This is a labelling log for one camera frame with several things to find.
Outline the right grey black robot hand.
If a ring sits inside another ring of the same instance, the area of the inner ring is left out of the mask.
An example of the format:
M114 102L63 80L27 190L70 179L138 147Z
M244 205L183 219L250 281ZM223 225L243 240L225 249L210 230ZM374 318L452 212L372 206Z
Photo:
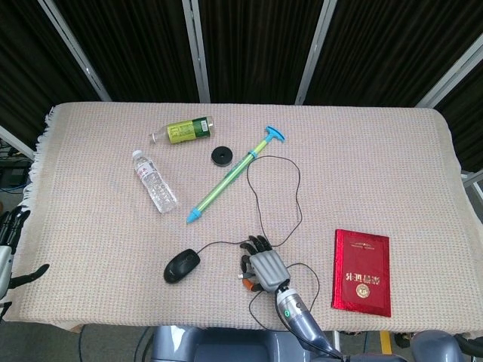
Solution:
M245 251L240 261L241 280L248 290L275 293L290 282L287 267L265 237L249 235L240 248Z

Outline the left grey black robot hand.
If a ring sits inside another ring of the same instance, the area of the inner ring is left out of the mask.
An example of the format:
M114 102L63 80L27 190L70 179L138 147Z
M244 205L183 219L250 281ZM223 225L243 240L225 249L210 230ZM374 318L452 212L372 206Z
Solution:
M9 290L32 283L50 268L49 264L40 266L36 271L19 277L12 276L14 255L17 252L21 232L30 211L22 205L1 215L1 299Z

